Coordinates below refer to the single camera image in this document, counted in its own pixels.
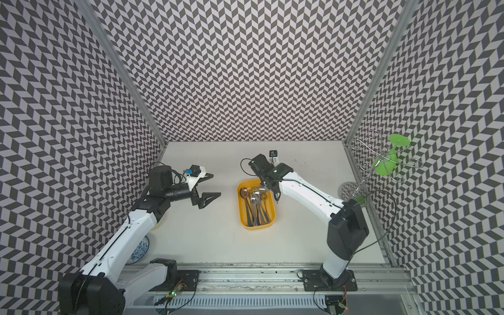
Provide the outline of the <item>yellow plastic storage box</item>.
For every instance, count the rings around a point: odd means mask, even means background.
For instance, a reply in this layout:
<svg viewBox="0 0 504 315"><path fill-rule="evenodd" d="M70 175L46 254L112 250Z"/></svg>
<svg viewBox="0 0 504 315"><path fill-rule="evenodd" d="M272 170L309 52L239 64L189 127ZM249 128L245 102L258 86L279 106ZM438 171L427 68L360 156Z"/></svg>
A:
<svg viewBox="0 0 504 315"><path fill-rule="evenodd" d="M275 199L259 179L242 181L237 187L241 225L248 230L267 228L276 219Z"/></svg>

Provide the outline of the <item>plain silver spoon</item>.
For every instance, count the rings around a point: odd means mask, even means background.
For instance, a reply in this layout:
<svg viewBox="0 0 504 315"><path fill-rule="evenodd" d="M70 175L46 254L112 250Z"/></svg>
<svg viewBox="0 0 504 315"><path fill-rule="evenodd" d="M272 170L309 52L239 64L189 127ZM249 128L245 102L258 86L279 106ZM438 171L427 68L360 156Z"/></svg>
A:
<svg viewBox="0 0 504 315"><path fill-rule="evenodd" d="M256 186L253 188L253 194L256 196L257 199L263 201L268 198L268 189L262 186Z"/></svg>

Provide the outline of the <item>silver ornate spoon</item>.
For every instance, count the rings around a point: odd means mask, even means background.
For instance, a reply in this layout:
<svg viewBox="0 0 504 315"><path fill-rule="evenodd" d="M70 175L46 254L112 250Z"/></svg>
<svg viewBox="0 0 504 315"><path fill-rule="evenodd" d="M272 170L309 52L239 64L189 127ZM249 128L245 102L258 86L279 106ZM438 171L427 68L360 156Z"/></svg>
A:
<svg viewBox="0 0 504 315"><path fill-rule="evenodd" d="M252 195L250 195L249 199L250 199L250 203L251 203L251 212L253 215L253 224L255 227L257 227L257 226L259 226L259 220L258 220L257 207L255 204L256 196L254 194L252 194Z"/></svg>

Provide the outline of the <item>copper long spoon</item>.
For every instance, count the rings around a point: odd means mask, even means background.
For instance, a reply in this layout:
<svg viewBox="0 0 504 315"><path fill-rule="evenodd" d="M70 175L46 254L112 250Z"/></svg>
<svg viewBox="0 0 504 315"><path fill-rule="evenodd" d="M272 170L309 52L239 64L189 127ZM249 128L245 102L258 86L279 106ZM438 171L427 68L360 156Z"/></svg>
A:
<svg viewBox="0 0 504 315"><path fill-rule="evenodd" d="M253 226L253 216L252 216L250 206L249 206L249 192L246 187L241 187L240 196L245 202L245 212L246 212L246 216L247 216L248 227L252 227Z"/></svg>

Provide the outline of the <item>gold handled utensil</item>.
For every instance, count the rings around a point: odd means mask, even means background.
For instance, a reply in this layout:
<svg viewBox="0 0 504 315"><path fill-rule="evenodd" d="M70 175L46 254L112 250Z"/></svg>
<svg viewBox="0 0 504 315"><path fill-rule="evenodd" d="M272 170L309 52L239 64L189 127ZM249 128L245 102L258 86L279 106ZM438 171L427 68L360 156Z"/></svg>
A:
<svg viewBox="0 0 504 315"><path fill-rule="evenodd" d="M269 213L267 211L266 200L261 201L261 203L262 203L262 209L263 209L263 212L264 212L264 216L266 217L267 223L270 223L271 219L270 219L270 215L269 215Z"/></svg>

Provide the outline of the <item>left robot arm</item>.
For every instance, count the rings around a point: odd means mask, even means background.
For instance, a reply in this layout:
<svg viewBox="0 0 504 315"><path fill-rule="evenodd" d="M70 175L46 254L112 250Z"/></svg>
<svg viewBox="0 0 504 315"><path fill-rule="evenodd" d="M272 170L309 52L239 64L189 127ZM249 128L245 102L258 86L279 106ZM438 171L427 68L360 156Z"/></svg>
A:
<svg viewBox="0 0 504 315"><path fill-rule="evenodd" d="M203 209L221 196L219 192L198 193L197 186L213 178L202 166L192 165L178 183L174 182L175 174L168 165L154 167L148 174L146 194L110 241L79 271L63 276L58 286L62 314L122 314L155 287L177 287L177 263L170 259L152 260L133 276L119 278L135 249L173 202L189 199Z"/></svg>

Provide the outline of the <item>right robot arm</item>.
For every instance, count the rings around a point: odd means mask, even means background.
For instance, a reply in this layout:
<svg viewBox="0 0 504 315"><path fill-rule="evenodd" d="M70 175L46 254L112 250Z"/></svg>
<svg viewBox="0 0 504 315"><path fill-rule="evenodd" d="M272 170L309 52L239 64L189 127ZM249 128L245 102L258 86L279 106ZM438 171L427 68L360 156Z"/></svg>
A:
<svg viewBox="0 0 504 315"><path fill-rule="evenodd" d="M327 226L328 254L321 273L331 280L342 278L354 254L370 234L359 202L334 198L305 181L292 167L273 164L263 154L251 159L248 165L276 199L293 198Z"/></svg>

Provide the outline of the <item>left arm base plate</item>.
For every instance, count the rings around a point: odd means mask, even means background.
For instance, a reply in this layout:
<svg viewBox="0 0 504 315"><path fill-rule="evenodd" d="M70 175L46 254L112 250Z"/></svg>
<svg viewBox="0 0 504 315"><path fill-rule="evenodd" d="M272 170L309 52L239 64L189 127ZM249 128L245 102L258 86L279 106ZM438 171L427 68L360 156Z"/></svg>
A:
<svg viewBox="0 0 504 315"><path fill-rule="evenodd" d="M199 270L179 270L176 276L152 288L149 292L172 292L179 284L182 284L183 292L194 292L198 285L199 275Z"/></svg>

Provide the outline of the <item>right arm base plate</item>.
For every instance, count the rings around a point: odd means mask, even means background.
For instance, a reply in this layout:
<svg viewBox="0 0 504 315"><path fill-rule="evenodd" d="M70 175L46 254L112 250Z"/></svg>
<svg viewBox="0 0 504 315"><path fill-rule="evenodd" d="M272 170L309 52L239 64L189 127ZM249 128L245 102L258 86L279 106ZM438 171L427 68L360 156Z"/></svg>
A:
<svg viewBox="0 0 504 315"><path fill-rule="evenodd" d="M358 291L356 278L352 270L345 270L338 278L332 278L323 269L300 270L297 275L303 282L304 290L308 292Z"/></svg>

